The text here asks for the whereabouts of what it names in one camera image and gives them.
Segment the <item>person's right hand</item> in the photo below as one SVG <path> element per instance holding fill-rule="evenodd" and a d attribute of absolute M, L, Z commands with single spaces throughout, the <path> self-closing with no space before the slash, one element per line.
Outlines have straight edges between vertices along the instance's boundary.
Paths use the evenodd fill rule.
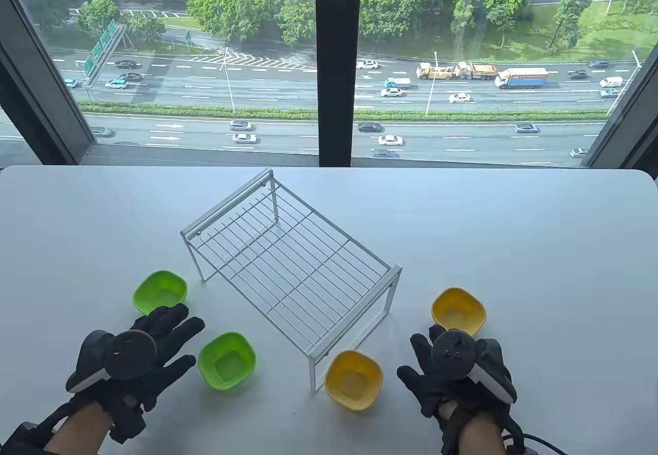
<path fill-rule="evenodd" d="M 443 326 L 435 324 L 429 328 L 428 336 L 413 334 L 410 343 L 421 372 L 408 365 L 400 366 L 396 371 L 397 377 L 417 399 L 421 414 L 437 420 L 442 431 L 441 452 L 459 453 L 460 436 L 479 414 L 491 416 L 500 432 L 519 434 L 519 425 L 510 415 L 510 404 L 468 377 L 449 379 L 432 359 L 434 343 L 440 338 L 449 338 L 449 333 Z"/>

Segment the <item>person's left hand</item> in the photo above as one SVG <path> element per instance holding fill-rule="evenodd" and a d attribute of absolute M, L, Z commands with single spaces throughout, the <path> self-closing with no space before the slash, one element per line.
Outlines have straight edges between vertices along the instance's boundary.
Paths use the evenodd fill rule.
<path fill-rule="evenodd" d="M 158 397 L 196 365 L 181 349 L 205 328 L 185 304 L 162 306 L 127 331 L 98 330 L 84 340 L 76 370 L 66 383 L 72 403 L 97 403 L 112 420 L 109 435 L 122 444 L 142 433 L 144 415 Z"/>

